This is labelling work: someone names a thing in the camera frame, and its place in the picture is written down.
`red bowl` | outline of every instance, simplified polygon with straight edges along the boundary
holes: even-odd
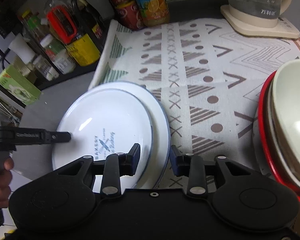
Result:
[[[300,188],[293,183],[293,180],[290,179],[289,175],[286,173],[284,167],[281,165],[281,161],[279,160],[277,153],[271,147],[271,140],[269,140],[269,133],[265,129],[266,119],[264,116],[264,107],[266,107],[265,100],[266,95],[268,93],[270,84],[274,78],[275,72],[273,72],[263,84],[261,89],[259,104],[258,104],[258,124],[259,124],[259,133],[261,144],[263,148],[263,152],[265,154],[268,165],[273,173],[274,178],[277,182],[281,183],[292,189],[297,195],[300,201]]]

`finger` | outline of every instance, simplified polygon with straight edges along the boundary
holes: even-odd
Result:
[[[7,170],[7,171],[10,171],[12,170],[14,167],[14,162],[12,160],[11,157],[9,157],[8,159],[6,159],[6,161],[4,162],[4,168]]]
[[[7,208],[9,206],[9,200],[0,201],[0,208]]]
[[[0,174],[0,188],[9,186],[11,180],[12,180],[11,171],[4,170],[2,174]]]
[[[0,201],[5,201],[9,198],[11,193],[10,187],[0,188]]]

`stacked bowls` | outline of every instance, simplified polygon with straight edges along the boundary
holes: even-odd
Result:
[[[300,201],[300,60],[285,63],[268,77],[257,114],[268,166],[274,178],[291,188]]]

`gray countertop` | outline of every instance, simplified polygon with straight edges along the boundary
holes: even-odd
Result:
[[[26,107],[20,127],[56,130],[67,109],[87,91],[93,74],[43,90],[39,100]],[[52,145],[17,146],[12,157],[15,170],[29,179],[37,179],[52,171],[51,153]]]

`patterned tablecloth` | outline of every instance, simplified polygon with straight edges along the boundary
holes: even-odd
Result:
[[[248,38],[223,19],[132,32],[112,20],[89,89],[116,80],[145,85],[167,113],[172,144],[205,160],[223,154],[258,169],[252,144],[259,93],[283,63],[300,58],[300,38]],[[186,187],[170,163],[159,188]],[[214,188],[208,178],[209,190]]]

